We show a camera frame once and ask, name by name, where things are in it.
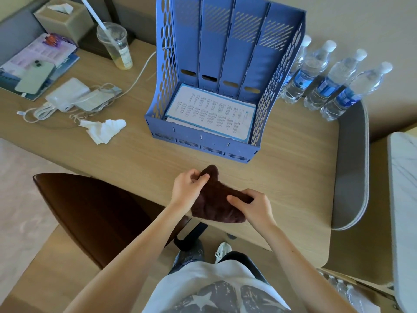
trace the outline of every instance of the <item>blue-bordered paper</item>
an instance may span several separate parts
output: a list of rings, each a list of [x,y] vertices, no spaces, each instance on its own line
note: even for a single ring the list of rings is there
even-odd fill
[[[248,142],[256,105],[182,84],[165,116]]]

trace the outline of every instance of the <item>crumpled tissue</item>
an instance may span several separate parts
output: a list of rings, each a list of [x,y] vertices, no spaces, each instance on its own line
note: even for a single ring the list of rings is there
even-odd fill
[[[47,8],[64,14],[71,14],[74,10],[73,6],[68,3],[48,5]]]
[[[106,120],[104,123],[81,120],[80,126],[88,128],[87,133],[98,145],[107,144],[113,136],[126,126],[125,120]]]

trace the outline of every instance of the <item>lamp base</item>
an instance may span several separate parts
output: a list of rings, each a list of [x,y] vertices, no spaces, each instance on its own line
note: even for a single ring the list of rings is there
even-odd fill
[[[130,45],[135,39],[135,34],[129,30],[126,31],[128,32],[127,41]],[[111,59],[106,47],[104,47],[104,45],[97,39],[97,25],[92,27],[88,33],[78,42],[78,46],[87,52],[92,52],[93,54]]]

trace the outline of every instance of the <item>plastic cup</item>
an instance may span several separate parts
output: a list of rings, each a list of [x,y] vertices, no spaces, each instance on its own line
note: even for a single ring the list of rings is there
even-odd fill
[[[119,24],[111,22],[104,22],[104,26],[106,26],[106,28],[110,31],[111,36],[116,41],[119,48],[115,48],[112,45],[100,26],[97,26],[98,41],[106,47],[117,68],[121,70],[128,70],[132,68],[133,62],[129,52],[129,44],[127,41],[128,33],[126,29]]]

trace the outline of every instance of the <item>hand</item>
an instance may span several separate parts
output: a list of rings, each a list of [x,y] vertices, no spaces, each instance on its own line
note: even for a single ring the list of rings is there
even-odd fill
[[[252,189],[246,189],[242,192],[253,197],[253,201],[247,204],[232,195],[227,196],[227,201],[235,208],[242,211],[249,223],[258,231],[258,233],[262,234],[261,232],[263,230],[266,230],[271,226],[276,226],[268,197],[265,194]]]
[[[208,173],[198,178],[199,174],[200,172],[197,169],[191,169],[175,178],[169,205],[176,210],[180,210],[183,216],[191,209],[200,194],[201,188],[210,178]]]

